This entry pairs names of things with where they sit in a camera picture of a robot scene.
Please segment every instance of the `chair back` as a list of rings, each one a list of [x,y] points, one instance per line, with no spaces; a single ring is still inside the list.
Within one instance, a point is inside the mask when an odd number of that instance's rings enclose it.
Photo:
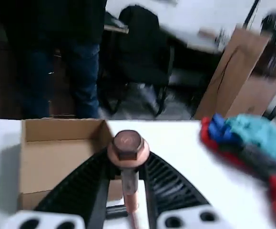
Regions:
[[[158,17],[139,5],[122,10],[119,20],[128,25],[128,34],[116,38],[116,58],[139,64],[157,64],[166,36],[160,30]]]

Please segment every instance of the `blue glove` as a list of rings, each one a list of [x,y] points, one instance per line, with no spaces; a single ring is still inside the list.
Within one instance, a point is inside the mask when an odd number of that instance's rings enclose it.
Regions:
[[[209,135],[217,143],[241,144],[242,142],[238,135],[231,133],[231,127],[225,124],[220,114],[213,115],[209,125]]]

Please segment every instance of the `open cardboard box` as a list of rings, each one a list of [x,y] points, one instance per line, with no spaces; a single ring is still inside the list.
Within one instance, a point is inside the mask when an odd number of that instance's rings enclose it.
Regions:
[[[19,209],[36,207],[50,190],[111,140],[104,120],[22,121]],[[121,181],[111,181],[108,201],[121,198]]]

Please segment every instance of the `white wall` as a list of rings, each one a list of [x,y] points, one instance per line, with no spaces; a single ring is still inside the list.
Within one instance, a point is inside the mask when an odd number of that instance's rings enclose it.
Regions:
[[[140,4],[158,15],[161,24],[175,29],[198,32],[203,28],[219,31],[224,28],[232,34],[237,23],[243,24],[254,0],[178,0],[178,4],[161,3],[155,0],[108,0],[106,9],[114,16],[130,4]],[[270,10],[276,9],[276,0],[261,0],[252,29],[260,30],[261,20]],[[269,109],[276,105],[276,97]]]

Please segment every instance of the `desk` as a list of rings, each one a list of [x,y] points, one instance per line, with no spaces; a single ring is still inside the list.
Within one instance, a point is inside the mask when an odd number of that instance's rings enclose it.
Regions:
[[[182,173],[234,229],[275,229],[266,190],[244,173],[223,165],[199,142],[199,121],[109,121],[113,134],[134,129],[153,152]],[[20,121],[0,120],[0,225],[16,211]],[[141,225],[148,225],[145,217]],[[104,228],[126,229],[117,221]]]
[[[109,12],[105,12],[104,29],[107,31],[128,33],[127,25],[123,24],[116,17],[112,16]]]
[[[207,52],[211,54],[219,54],[223,51],[217,47],[217,45],[214,43],[212,39],[199,36],[198,34],[176,30],[165,25],[161,25],[161,29],[170,36],[179,40],[189,49]]]

